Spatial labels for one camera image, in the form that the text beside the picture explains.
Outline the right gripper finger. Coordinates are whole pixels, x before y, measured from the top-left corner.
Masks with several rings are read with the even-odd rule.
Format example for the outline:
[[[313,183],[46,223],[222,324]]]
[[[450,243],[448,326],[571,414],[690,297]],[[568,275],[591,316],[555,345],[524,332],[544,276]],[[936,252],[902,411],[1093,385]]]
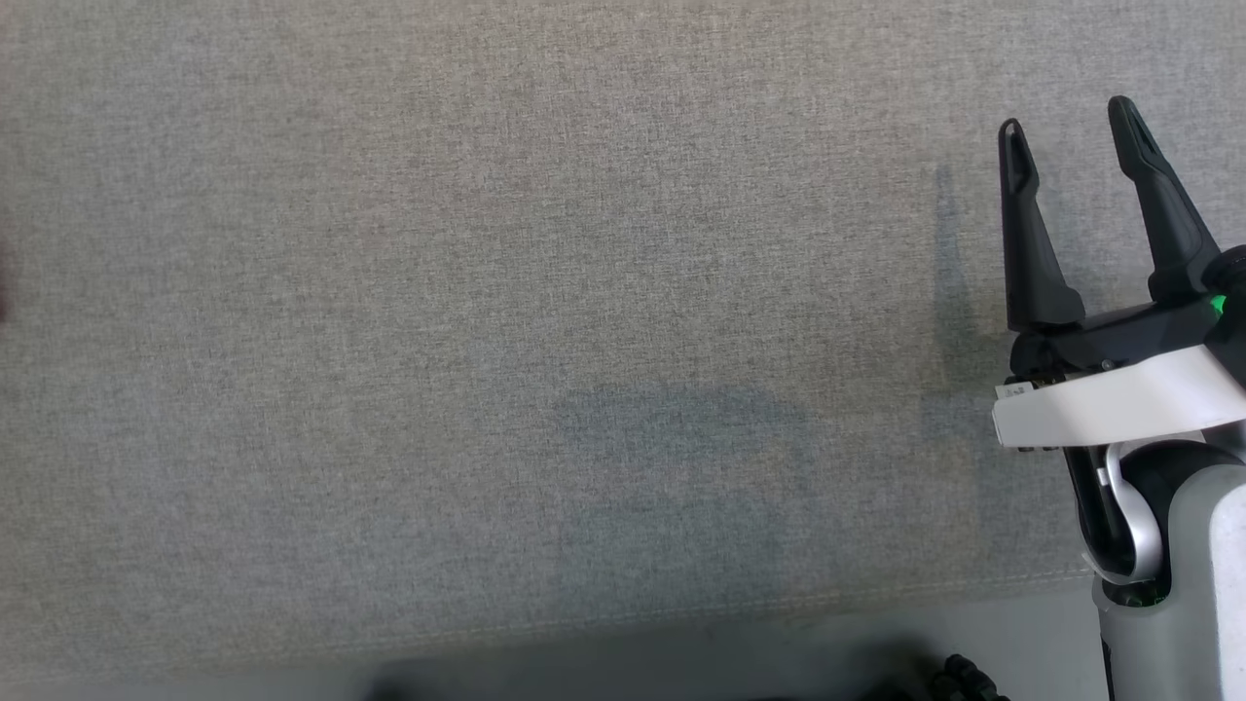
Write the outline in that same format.
[[[1001,125],[998,152],[1008,329],[1045,332],[1082,322],[1084,301],[1067,284],[1047,234],[1037,200],[1040,173],[1018,120]]]
[[[1184,305],[1202,298],[1202,271],[1221,248],[1192,204],[1172,166],[1145,125],[1136,105],[1124,93],[1108,103],[1118,166],[1135,187],[1154,271],[1150,298],[1158,305]]]

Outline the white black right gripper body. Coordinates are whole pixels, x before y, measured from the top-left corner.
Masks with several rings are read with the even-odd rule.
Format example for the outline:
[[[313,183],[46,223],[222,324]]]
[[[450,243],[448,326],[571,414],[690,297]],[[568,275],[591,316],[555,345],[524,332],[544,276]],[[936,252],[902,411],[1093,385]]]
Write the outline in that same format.
[[[1148,305],[1022,332],[1020,388],[992,410],[1001,445],[1089,447],[1192,433],[1245,417],[1244,299]]]

